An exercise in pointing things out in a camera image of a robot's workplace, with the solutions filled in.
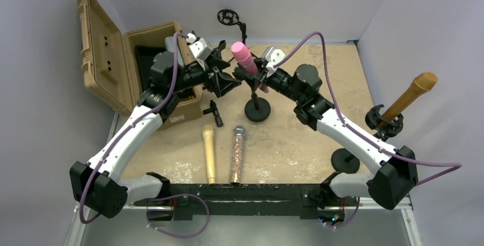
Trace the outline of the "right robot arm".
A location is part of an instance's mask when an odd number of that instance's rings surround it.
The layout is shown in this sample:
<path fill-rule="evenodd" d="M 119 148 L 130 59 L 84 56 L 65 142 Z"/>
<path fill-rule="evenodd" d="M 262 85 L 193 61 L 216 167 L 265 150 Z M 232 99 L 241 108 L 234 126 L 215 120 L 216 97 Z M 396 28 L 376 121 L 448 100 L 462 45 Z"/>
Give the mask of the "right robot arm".
<path fill-rule="evenodd" d="M 294 101 L 294 112 L 302 124 L 331 138 L 367 167 L 365 175 L 331 174 L 321 184 L 325 203 L 334 204 L 343 197 L 370 197 L 391 210 L 417 185 L 417 168 L 411 163 L 414 152 L 407 146 L 396 148 L 383 142 L 338 112 L 320 94 L 322 80 L 315 66 L 301 64 L 292 75 L 280 68 L 271 76 L 265 71 L 251 74 L 242 67 L 236 67 L 233 74 L 251 87 L 263 83 Z"/>

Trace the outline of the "pink mic round-base stand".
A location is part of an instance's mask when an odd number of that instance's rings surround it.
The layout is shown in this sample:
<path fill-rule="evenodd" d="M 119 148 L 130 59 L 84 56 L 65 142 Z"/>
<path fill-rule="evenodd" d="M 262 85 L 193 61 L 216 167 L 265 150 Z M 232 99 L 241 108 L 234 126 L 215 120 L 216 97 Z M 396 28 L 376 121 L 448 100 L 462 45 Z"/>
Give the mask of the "pink mic round-base stand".
<path fill-rule="evenodd" d="M 250 121 L 259 123 L 269 117 L 271 106 L 266 99 L 259 97 L 256 91 L 251 90 L 251 98 L 245 104 L 244 113 Z"/>

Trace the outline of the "black round-base mic stand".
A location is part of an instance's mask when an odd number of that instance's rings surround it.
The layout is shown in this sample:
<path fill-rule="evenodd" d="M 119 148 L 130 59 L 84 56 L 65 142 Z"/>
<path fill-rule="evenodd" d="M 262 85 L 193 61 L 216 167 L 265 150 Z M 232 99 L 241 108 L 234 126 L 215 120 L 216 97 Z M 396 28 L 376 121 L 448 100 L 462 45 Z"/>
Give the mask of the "black round-base mic stand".
<path fill-rule="evenodd" d="M 221 52 L 226 48 L 227 42 L 226 40 L 221 40 L 218 44 L 218 46 L 215 48 L 218 54 L 221 54 Z"/>

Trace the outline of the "gold mic shock-mount stand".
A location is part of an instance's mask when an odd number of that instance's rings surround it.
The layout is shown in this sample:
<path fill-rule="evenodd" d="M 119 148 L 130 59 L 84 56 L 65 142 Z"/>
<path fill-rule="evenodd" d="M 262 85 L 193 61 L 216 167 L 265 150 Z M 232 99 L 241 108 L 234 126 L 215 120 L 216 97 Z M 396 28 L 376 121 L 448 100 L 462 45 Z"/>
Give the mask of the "gold mic shock-mount stand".
<path fill-rule="evenodd" d="M 384 116 L 380 114 L 383 104 L 371 108 L 365 116 L 365 123 L 371 130 L 377 132 L 373 135 L 376 138 L 387 141 L 398 135 L 404 126 L 402 113 L 396 116 Z M 335 171 L 347 174 L 355 174 L 360 169 L 360 161 L 345 148 L 339 148 L 332 153 L 331 165 Z"/>

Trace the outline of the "cream beige microphone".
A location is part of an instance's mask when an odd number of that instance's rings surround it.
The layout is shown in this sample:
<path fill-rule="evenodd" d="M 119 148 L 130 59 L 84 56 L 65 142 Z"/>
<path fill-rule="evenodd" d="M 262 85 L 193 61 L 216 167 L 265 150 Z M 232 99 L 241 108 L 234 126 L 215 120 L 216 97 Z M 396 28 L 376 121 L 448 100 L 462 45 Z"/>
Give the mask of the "cream beige microphone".
<path fill-rule="evenodd" d="M 208 184 L 216 183 L 215 149 L 214 149 L 214 129 L 211 125 L 202 128 L 204 140 L 205 162 L 207 168 Z"/>

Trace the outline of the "black tripod mic stand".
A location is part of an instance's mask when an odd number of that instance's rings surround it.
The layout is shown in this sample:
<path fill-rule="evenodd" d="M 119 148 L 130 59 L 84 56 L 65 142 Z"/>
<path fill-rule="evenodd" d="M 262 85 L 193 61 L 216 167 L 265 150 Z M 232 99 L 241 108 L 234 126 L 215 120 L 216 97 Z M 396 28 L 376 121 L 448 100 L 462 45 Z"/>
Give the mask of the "black tripod mic stand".
<path fill-rule="evenodd" d="M 231 9 L 221 9 L 217 12 L 217 20 L 224 26 L 238 26 L 241 32 L 241 42 L 246 44 L 247 25 L 240 21 L 237 12 Z"/>

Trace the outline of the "pink microphone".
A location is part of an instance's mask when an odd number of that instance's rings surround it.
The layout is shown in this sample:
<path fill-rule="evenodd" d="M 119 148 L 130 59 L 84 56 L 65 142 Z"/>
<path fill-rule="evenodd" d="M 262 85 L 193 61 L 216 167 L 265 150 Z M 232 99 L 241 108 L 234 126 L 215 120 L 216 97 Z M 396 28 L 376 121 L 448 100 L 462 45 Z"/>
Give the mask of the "pink microphone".
<path fill-rule="evenodd" d="M 231 46 L 231 53 L 234 60 L 241 66 L 247 73 L 256 75 L 259 72 L 256 66 L 250 49 L 243 42 L 235 42 Z"/>

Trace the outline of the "gold microphone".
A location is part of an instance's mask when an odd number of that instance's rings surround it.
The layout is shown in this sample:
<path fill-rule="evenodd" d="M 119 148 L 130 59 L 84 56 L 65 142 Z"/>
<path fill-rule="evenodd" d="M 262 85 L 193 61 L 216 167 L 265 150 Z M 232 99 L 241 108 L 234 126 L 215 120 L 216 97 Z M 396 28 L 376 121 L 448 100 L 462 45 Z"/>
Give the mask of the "gold microphone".
<path fill-rule="evenodd" d="M 410 86 L 400 95 L 400 97 L 384 112 L 383 117 L 393 120 L 421 95 L 431 91 L 437 84 L 436 74 L 428 71 L 417 75 Z"/>

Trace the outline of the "glitter microphone with grey head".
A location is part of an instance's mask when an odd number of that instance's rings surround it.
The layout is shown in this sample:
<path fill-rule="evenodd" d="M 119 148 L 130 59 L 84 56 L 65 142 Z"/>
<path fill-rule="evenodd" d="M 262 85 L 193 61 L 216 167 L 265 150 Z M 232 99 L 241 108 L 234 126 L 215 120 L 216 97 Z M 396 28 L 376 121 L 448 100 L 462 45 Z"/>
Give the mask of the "glitter microphone with grey head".
<path fill-rule="evenodd" d="M 233 145 L 232 145 L 232 164 L 230 183 L 241 183 L 241 170 L 243 168 L 243 152 L 244 152 L 245 127 L 238 125 L 233 129 Z"/>

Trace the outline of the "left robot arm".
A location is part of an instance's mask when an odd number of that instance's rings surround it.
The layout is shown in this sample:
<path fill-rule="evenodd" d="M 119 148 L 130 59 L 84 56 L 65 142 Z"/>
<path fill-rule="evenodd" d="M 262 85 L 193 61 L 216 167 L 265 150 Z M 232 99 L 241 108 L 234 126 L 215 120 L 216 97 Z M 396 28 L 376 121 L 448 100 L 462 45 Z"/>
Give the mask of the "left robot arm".
<path fill-rule="evenodd" d="M 169 201 L 170 183 L 162 175 L 149 172 L 142 178 L 122 180 L 122 173 L 142 144 L 170 119 L 180 92 L 201 85 L 221 97 L 241 84 L 223 71 L 230 66 L 221 54 L 224 48 L 224 43 L 194 48 L 195 60 L 184 66 L 178 63 L 175 51 L 153 57 L 150 86 L 128 121 L 88 162 L 76 162 L 70 168 L 72 192 L 81 212 L 89 207 L 96 216 L 112 218 L 129 203 L 151 200 L 164 205 Z"/>

